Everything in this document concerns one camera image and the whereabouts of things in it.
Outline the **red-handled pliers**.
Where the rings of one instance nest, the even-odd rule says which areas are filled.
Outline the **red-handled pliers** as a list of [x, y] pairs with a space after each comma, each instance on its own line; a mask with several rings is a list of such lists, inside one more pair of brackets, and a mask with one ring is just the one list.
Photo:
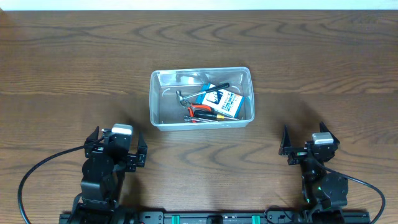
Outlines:
[[185, 109], [188, 110], [188, 115], [184, 116], [184, 121], [186, 123], [197, 123], [197, 122], [210, 123], [210, 122], [213, 122], [213, 120], [206, 119], [202, 115], [197, 117], [197, 115], [199, 115], [200, 113], [204, 113], [204, 112], [212, 113], [213, 109], [210, 106], [201, 105], [201, 104], [193, 104], [193, 105], [185, 106]]

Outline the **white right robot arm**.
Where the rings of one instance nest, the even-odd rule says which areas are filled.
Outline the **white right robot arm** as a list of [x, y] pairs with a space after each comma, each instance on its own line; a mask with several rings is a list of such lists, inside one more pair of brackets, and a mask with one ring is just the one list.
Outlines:
[[347, 205], [348, 179], [341, 174], [327, 171], [324, 163], [335, 156], [340, 141], [324, 123], [320, 131], [303, 147], [293, 147], [285, 126], [279, 155], [287, 156], [288, 165], [299, 165], [302, 176], [302, 193], [307, 207], [301, 211], [286, 211], [269, 207], [264, 212], [230, 213], [163, 213], [142, 212], [139, 223], [344, 223], [342, 208]]

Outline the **blue white screw box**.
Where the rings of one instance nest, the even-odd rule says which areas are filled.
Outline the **blue white screw box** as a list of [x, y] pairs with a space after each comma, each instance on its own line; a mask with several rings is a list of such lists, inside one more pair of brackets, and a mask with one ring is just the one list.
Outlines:
[[244, 103], [244, 97], [223, 89], [200, 95], [196, 98], [195, 103], [210, 106], [222, 115], [237, 118]]

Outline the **clear plastic storage box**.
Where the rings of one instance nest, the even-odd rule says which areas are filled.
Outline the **clear plastic storage box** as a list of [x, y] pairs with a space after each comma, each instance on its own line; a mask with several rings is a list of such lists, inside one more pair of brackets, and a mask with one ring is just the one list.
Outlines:
[[246, 67], [156, 70], [150, 78], [150, 121], [161, 131], [245, 127], [254, 105]]

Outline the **small black-handled hammer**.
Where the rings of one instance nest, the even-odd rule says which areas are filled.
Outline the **small black-handled hammer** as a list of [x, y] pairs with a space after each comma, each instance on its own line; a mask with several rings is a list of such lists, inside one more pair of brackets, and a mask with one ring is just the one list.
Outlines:
[[229, 86], [230, 86], [229, 83], [223, 83], [223, 84], [221, 84], [221, 85], [214, 86], [214, 87], [211, 87], [211, 88], [209, 88], [209, 89], [207, 89], [207, 90], [199, 91], [199, 92], [197, 92], [197, 93], [193, 93], [193, 94], [187, 95], [187, 96], [183, 96], [182, 93], [181, 93], [181, 91], [180, 91], [180, 90], [177, 90], [177, 91], [176, 91], [177, 101], [178, 101], [184, 108], [188, 108], [188, 107], [191, 106], [191, 103], [190, 103], [189, 100], [188, 100], [189, 98], [193, 98], [193, 97], [200, 96], [200, 95], [205, 95], [205, 94], [207, 94], [207, 93], [211, 93], [211, 92], [218, 91], [218, 90], [223, 90], [223, 89], [225, 89], [225, 88], [227, 88], [227, 87], [229, 87]]

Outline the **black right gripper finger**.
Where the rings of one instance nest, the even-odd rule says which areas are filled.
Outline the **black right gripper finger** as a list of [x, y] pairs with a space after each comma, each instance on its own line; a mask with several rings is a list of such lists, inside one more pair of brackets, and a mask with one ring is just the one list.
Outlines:
[[287, 125], [284, 125], [284, 130], [282, 133], [282, 140], [279, 148], [279, 155], [288, 155], [292, 150], [290, 137], [287, 129]]
[[340, 140], [327, 128], [326, 124], [321, 121], [319, 124], [320, 132], [321, 133], [329, 133], [331, 138], [333, 139], [333, 144], [339, 145]]

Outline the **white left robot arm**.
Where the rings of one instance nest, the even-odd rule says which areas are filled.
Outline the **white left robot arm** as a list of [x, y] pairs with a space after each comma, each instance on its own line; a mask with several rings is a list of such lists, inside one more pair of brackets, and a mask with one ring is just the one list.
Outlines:
[[135, 172], [146, 163], [147, 144], [139, 135], [137, 152], [129, 152], [134, 128], [114, 124], [111, 129], [96, 128], [86, 139], [86, 161], [82, 167], [81, 193], [72, 212], [59, 217], [60, 223], [139, 223], [139, 215], [119, 204], [125, 173]]

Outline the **silver combination wrench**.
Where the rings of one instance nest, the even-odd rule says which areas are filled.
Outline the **silver combination wrench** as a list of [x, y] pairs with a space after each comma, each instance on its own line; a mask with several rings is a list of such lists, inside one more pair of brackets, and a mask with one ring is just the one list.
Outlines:
[[190, 117], [190, 116], [184, 116], [185, 121], [198, 121], [202, 123], [212, 123], [212, 122], [219, 122], [219, 121], [227, 121], [227, 120], [235, 120], [235, 118], [228, 118], [225, 116], [211, 116], [211, 117], [205, 117], [205, 118], [199, 118], [199, 117]]

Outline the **black yellow screwdriver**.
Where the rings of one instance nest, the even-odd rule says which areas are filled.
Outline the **black yellow screwdriver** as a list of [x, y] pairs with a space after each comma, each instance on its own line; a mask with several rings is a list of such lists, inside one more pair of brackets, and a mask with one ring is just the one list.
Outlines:
[[194, 112], [195, 117], [202, 118], [202, 119], [210, 119], [215, 121], [239, 121], [237, 118], [231, 118], [228, 116], [224, 116], [222, 114], [212, 113], [210, 111], [199, 111], [196, 110]]

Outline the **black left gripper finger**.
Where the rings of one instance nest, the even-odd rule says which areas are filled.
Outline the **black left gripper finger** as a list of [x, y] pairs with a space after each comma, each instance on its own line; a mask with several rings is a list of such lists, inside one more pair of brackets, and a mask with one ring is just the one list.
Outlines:
[[146, 155], [147, 154], [147, 144], [144, 140], [144, 135], [142, 133], [139, 133], [139, 140], [137, 144], [137, 153]]
[[99, 127], [97, 126], [95, 130], [86, 138], [84, 143], [85, 148], [93, 147], [98, 142], [99, 131]]

